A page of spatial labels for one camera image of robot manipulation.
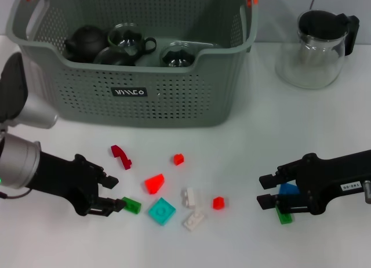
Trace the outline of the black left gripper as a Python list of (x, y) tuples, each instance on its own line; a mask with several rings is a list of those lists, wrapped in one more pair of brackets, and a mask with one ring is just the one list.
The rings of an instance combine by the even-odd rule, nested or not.
[(80, 216), (110, 216), (126, 207), (122, 199), (101, 198), (98, 184), (113, 189), (119, 180), (108, 176), (104, 169), (80, 154), (72, 161), (41, 152), (39, 164), (28, 188), (62, 197), (69, 201)]

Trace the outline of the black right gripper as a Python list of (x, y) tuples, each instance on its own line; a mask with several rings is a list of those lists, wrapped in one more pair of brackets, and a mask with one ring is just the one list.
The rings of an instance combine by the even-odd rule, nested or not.
[[(364, 192), (364, 183), (370, 182), (370, 151), (328, 160), (311, 153), (277, 167), (274, 175), (259, 177), (265, 190), (293, 180), (307, 200), (308, 211), (320, 215), (331, 200)], [(257, 202), (263, 210), (278, 207), (281, 213), (300, 213), (299, 194), (259, 195)]]

